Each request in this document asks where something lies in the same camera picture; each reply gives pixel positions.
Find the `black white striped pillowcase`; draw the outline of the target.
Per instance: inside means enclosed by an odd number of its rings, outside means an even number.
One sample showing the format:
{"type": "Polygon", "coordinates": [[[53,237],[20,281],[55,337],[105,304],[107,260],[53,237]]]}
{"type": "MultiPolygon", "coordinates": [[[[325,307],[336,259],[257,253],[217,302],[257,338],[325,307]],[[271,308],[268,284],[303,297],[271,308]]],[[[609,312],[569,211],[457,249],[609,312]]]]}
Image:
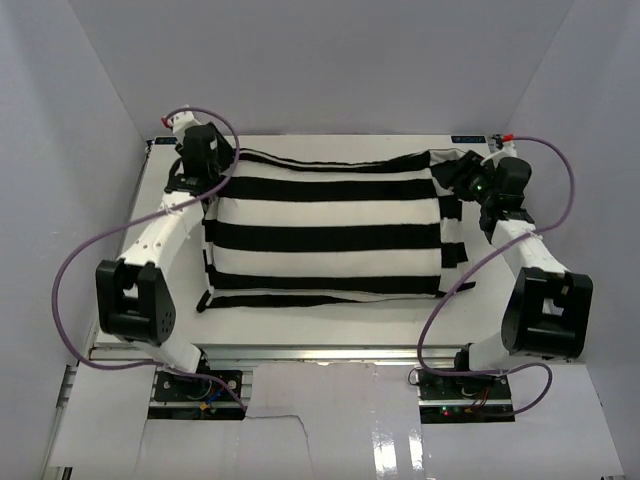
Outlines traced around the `black white striped pillowcase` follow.
{"type": "Polygon", "coordinates": [[[433,177],[462,151],[373,162],[241,152],[203,219],[199,310],[440,298],[467,291],[463,204],[433,177]]]}

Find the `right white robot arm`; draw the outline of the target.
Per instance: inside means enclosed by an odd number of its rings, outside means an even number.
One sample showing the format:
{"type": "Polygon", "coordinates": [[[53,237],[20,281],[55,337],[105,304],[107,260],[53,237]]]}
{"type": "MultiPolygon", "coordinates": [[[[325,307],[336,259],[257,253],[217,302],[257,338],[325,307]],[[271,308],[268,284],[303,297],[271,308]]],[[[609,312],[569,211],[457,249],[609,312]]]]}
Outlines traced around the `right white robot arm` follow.
{"type": "Polygon", "coordinates": [[[529,163],[504,152],[483,158],[469,151],[432,172],[458,199],[479,205],[480,229],[515,277],[499,332],[456,354],[453,390],[475,398],[488,385],[487,371],[510,370],[525,356],[578,358],[586,341],[593,282],[554,258],[524,209],[529,163]]]}

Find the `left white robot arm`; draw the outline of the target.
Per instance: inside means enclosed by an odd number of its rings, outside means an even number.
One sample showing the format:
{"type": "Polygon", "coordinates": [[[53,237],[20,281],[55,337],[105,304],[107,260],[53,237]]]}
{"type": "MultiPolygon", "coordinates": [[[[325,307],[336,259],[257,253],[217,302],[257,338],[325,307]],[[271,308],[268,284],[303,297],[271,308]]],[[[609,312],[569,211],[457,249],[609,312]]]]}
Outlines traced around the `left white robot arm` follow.
{"type": "Polygon", "coordinates": [[[209,209],[211,200],[201,196],[222,180],[235,152],[211,123],[191,120],[173,130],[178,159],[170,169],[159,216],[117,259],[103,260],[96,268],[98,315],[104,333],[180,370],[177,387],[188,398],[199,399],[209,392],[212,377],[199,366],[201,350],[176,330],[176,307],[165,275],[209,209]]]}

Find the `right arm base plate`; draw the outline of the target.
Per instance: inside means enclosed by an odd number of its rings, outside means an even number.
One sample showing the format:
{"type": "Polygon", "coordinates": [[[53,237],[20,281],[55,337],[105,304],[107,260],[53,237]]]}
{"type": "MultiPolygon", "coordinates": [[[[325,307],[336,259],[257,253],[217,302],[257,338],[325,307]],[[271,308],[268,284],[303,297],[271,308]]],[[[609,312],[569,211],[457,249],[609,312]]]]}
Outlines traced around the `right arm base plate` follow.
{"type": "Polygon", "coordinates": [[[515,421],[512,393],[505,378],[448,377],[412,369],[423,425],[509,423],[515,421]]]}

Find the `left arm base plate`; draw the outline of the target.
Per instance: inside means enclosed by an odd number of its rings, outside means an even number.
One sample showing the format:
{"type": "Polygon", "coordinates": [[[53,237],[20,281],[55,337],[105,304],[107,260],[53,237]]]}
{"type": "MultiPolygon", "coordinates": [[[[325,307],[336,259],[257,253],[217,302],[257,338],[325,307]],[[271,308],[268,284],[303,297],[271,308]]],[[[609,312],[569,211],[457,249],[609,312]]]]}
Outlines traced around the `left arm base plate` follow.
{"type": "Polygon", "coordinates": [[[243,408],[218,382],[178,377],[164,371],[156,374],[149,419],[240,421],[244,417],[243,408]]]}

